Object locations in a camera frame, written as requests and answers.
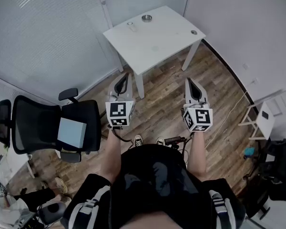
cord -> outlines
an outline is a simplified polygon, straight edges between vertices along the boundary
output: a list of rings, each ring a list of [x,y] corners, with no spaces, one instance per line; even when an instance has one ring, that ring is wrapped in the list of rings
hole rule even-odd
[[[115,129],[112,129],[112,133],[113,133],[118,139],[120,139],[121,141],[123,141],[123,142],[125,142],[125,143],[131,142],[132,145],[128,148],[128,150],[132,148],[132,146],[133,146],[133,141],[132,141],[131,139],[125,140],[125,139],[121,138],[119,135],[117,135],[117,133],[115,132]]]
[[[238,103],[243,99],[243,97],[246,95],[247,92],[248,92],[248,91],[246,91],[246,92],[242,95],[242,97],[237,101],[237,103],[234,105],[234,107],[230,110],[230,112],[229,112],[228,115],[226,116],[224,122],[220,125],[220,127],[219,127],[218,130],[216,131],[215,135],[213,136],[213,138],[211,139],[211,141],[208,143],[208,145],[207,145],[204,149],[206,149],[206,148],[210,145],[210,143],[215,139],[215,137],[217,136],[219,130],[223,127],[224,123],[225,123],[226,120],[228,119],[229,115],[230,115],[230,114],[232,113],[232,111],[236,108],[236,106],[238,105]]]
[[[55,224],[56,222],[54,222],[54,223],[52,223],[52,225],[48,225],[48,226],[46,226],[44,229],[48,229],[48,228],[51,228],[54,224]]]
[[[186,140],[185,142],[183,142],[183,148],[182,149],[178,149],[178,151],[182,151],[182,158],[184,159],[184,152],[187,152],[187,161],[189,160],[189,152],[185,149],[186,144],[193,138],[194,132],[192,132],[190,134],[190,138],[188,140]]]
[[[189,161],[189,152],[186,149],[184,151],[187,153],[187,160],[185,163],[185,164],[187,164],[187,162]]]

leg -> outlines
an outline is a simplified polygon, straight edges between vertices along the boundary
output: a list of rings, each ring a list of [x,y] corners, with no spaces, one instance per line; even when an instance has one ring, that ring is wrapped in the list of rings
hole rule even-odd
[[[196,132],[193,136],[187,170],[199,180],[206,180],[206,157],[203,132]]]
[[[138,93],[140,98],[144,98],[144,86],[143,86],[143,76],[142,74],[137,75],[135,72],[133,72],[135,83],[137,84]]]
[[[34,173],[33,173],[33,170],[32,170],[32,168],[31,168],[29,162],[27,162],[27,167],[28,167],[28,170],[29,170],[29,174],[30,174],[31,177],[34,179],[34,178],[35,178],[35,175],[34,175]]]
[[[115,130],[117,135],[121,135],[120,130]],[[121,170],[121,141],[109,131],[106,147],[101,157],[101,169],[99,175],[114,183]]]
[[[45,204],[46,202],[55,198],[56,193],[54,192],[54,190],[52,190],[50,188],[46,188],[46,189],[38,190],[36,192],[31,192],[31,193],[27,193],[27,194],[23,194],[23,195],[19,195],[19,196],[14,196],[14,198],[16,200],[21,198],[26,203],[26,205],[28,206],[29,211],[37,212],[37,208],[40,205]]]
[[[249,140],[266,140],[264,137],[250,137]]]
[[[115,51],[115,54],[114,54],[114,60],[115,60],[116,64],[118,65],[119,71],[123,72],[124,69],[123,69],[122,63],[121,63],[119,55],[118,55],[118,53],[116,51]]]
[[[254,132],[252,133],[251,137],[255,137],[256,133],[257,133],[258,128],[255,128]]]
[[[250,110],[251,110],[251,106],[248,107],[248,110],[247,110],[246,114],[244,115],[243,120],[240,123],[245,122],[246,118],[248,117],[248,114],[250,113]]]
[[[192,58],[193,58],[193,56],[194,56],[198,46],[199,46],[199,44],[200,44],[200,41],[195,42],[191,46],[191,49],[190,49],[190,51],[189,51],[189,53],[188,53],[188,55],[187,55],[187,57],[185,59],[185,62],[183,63],[183,66],[181,68],[183,71],[185,71],[187,69],[187,67],[189,66],[189,64],[190,64],[190,62],[191,62],[191,60],[192,60]]]

table leg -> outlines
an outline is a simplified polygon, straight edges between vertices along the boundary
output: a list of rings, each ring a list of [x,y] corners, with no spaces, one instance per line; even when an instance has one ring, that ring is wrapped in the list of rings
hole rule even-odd
[[[32,170],[32,168],[31,168],[29,162],[27,162],[27,168],[28,168],[28,170],[29,170],[29,174],[31,175],[31,177],[32,177],[32,178],[35,178],[35,175],[34,175],[34,173],[33,173],[33,170]]]
[[[195,42],[191,46],[191,49],[190,49],[190,51],[189,51],[189,53],[188,53],[188,55],[187,55],[187,57],[185,59],[185,62],[183,63],[183,66],[181,68],[183,71],[185,71],[187,69],[187,67],[189,66],[189,64],[190,64],[190,62],[191,62],[191,60],[192,60],[192,58],[193,58],[193,56],[194,56],[198,46],[199,46],[199,44],[200,44],[200,41]]]
[[[113,60],[114,60],[114,63],[118,66],[118,69],[120,72],[123,72],[123,65],[122,65],[122,62],[121,62],[121,59],[119,57],[119,54],[118,52],[116,51],[116,49],[111,45],[110,43],[110,47],[111,47],[111,50],[112,50],[112,55],[113,55]]]
[[[256,121],[242,122],[239,123],[238,125],[241,126],[241,125],[253,125],[253,124],[256,124]]]
[[[250,137],[249,140],[266,140],[264,137]]]
[[[134,78],[135,78],[135,83],[138,88],[138,93],[140,98],[144,98],[144,86],[143,86],[143,76],[142,74],[137,75],[135,72],[133,72]]]

metal bowl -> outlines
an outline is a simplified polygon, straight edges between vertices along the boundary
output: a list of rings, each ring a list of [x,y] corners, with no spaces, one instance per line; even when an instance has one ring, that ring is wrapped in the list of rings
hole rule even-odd
[[[152,16],[149,15],[149,14],[145,14],[145,15],[142,16],[143,22],[151,22],[152,19],[153,19]]]

white cloth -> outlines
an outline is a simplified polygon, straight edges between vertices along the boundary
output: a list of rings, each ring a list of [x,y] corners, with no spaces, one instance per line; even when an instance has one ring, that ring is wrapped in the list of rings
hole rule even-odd
[[[12,229],[20,219],[23,210],[28,210],[28,206],[22,199],[17,201],[8,196],[10,207],[4,208],[4,198],[0,198],[0,228]]]

